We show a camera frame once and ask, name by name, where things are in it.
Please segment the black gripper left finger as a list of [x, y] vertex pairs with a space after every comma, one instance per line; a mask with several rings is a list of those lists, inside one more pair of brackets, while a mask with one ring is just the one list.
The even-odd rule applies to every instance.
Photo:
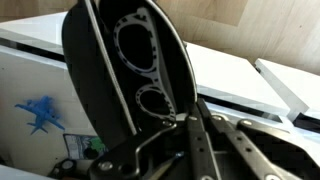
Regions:
[[90, 180], [177, 180], [187, 168], [183, 122], [145, 123], [141, 130], [95, 160]]

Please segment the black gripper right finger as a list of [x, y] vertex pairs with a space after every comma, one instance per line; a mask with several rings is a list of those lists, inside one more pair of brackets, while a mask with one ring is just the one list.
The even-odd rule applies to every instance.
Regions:
[[202, 101], [188, 109], [186, 128], [194, 180], [319, 180], [316, 144], [292, 129], [232, 121]]

